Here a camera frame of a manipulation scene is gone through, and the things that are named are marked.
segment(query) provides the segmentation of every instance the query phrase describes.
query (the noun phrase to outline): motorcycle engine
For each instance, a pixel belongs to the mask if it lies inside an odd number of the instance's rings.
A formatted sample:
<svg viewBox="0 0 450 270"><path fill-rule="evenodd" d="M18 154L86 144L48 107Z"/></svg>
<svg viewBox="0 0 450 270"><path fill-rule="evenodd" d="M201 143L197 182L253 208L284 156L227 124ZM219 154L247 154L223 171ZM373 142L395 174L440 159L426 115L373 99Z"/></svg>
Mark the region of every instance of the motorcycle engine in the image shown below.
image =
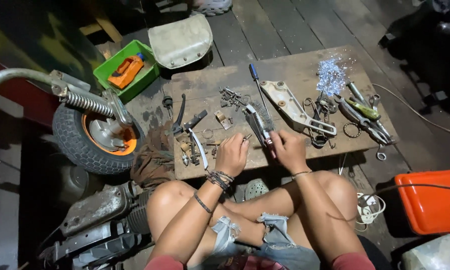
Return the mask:
<svg viewBox="0 0 450 270"><path fill-rule="evenodd" d="M66 240L45 249L42 257L57 268L70 262L74 270L120 268L115 267L120 257L150 234L148 196L128 181L76 202L60 225Z"/></svg>

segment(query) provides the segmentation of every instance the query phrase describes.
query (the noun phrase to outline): wooden workbench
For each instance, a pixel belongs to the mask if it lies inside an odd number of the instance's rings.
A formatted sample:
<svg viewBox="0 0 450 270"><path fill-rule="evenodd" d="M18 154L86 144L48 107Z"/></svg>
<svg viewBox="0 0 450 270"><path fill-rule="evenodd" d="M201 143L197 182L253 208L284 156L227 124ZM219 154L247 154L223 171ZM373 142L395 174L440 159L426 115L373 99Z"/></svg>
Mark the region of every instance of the wooden workbench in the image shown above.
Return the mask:
<svg viewBox="0 0 450 270"><path fill-rule="evenodd" d="M367 77L362 65L357 61L357 56L352 46L342 46L337 48L324 49L320 51L295 54L290 56L271 58L266 60L255 61L254 65L257 69L260 80L268 81L284 81L295 95L296 99L301 102L305 98L316 100L319 92L316 90L318 83L318 63L329 58L340 58L337 64L346 67L346 75L355 83L362 95L367 98L376 94L372 84ZM194 114L200 113L206 109L208 115L198 123L193 131L201 142L206 141L202 137L202 131L209 128L213 130L214 135L210 140L218 140L228 138L235 133L243 134L253 133L249 124L245 120L245 116L240 107L235 111L233 107L220 107L222 95L218 92L219 87L230 87L233 91L238 91L243 95L251 95L253 100L260 100L257 85L253 82L247 64L220 67L216 69L205 69L191 71L186 73L175 74L170 83L163 86L165 94L171 95L174 101L173 115L174 120L178 115L182 103L181 95L186 94L186 106L183 121L186 122L193 118ZM352 96L348 88L344 88L341 95L348 99ZM274 120L276 130L293 131L287 123L278 114L276 108L266 99L270 116ZM214 112L221 110L227 117L233 118L233 125L230 129L224 130L220 123L216 120ZM381 122L396 141L398 136L390 122L387 113L382 104L379 104L378 111L382 115ZM307 114L313 115L312 109L307 110ZM366 132L358 138L349 138L343 133L344 124L349 121L338 111L330 115L330 121L335 123L337 127L337 136L331 139L332 144L336 144L334 149L330 149L329 145L325 145L322 149L316 149L307 139L307 158L318 158L323 156L337 155L347 152L359 150L367 150L378 147ZM350 127L350 131L354 132L354 127ZM262 150L260 143L255 135L250 138L251 145L247 158L245 169L254 169L268 166L268 160ZM212 158L211 149L207 154L209 169L215 167L215 160ZM175 176L179 180L204 176L206 172L203 169L203 162L195 166L189 164L187 167L182 162L182 151L180 144L174 141L174 157L175 157Z"/></svg>

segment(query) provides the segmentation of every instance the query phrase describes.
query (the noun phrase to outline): red shirt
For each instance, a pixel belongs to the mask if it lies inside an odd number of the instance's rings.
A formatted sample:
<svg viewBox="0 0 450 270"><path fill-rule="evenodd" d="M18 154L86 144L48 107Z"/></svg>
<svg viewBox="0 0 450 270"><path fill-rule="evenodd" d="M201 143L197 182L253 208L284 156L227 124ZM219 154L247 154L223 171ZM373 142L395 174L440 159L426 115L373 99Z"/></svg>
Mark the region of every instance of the red shirt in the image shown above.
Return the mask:
<svg viewBox="0 0 450 270"><path fill-rule="evenodd" d="M242 269L255 270L257 269L256 265L258 263L261 263L261 269L278 270L282 268L276 262L269 261L268 259L260 259L252 255L249 256ZM183 264L175 261L171 256L163 255L153 258L147 264L145 270L183 270ZM335 258L332 262L332 270L375 270L375 267L367 255L355 252L342 254Z"/></svg>

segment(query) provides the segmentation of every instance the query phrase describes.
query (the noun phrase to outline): red panel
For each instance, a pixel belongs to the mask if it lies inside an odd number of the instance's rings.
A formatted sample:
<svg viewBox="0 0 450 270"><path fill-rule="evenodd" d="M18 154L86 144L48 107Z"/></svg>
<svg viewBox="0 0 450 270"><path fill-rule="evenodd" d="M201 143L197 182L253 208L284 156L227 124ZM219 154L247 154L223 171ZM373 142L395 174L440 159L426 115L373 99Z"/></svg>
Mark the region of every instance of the red panel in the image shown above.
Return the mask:
<svg viewBox="0 0 450 270"><path fill-rule="evenodd" d="M450 186L450 170L399 174L395 183ZM450 190L411 186L398 191L412 230L420 235L450 232Z"/></svg>
<svg viewBox="0 0 450 270"><path fill-rule="evenodd" d="M44 92L25 79L15 78L0 85L0 95L23 106L24 117L52 126L53 114L60 105L58 98Z"/></svg>

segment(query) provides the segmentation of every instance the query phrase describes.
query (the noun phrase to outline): blue screwdriver handle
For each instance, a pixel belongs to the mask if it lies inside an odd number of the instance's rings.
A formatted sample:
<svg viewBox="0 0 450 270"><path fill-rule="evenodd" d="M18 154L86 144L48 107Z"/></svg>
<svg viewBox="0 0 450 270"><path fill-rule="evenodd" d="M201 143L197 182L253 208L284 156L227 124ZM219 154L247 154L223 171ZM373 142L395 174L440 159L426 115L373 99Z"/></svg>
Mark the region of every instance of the blue screwdriver handle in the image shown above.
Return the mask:
<svg viewBox="0 0 450 270"><path fill-rule="evenodd" d="M253 66L253 64L250 64L249 69L250 69L250 74L252 74L253 80L254 81L258 80L258 74L257 74L257 70L255 70L255 66Z"/></svg>

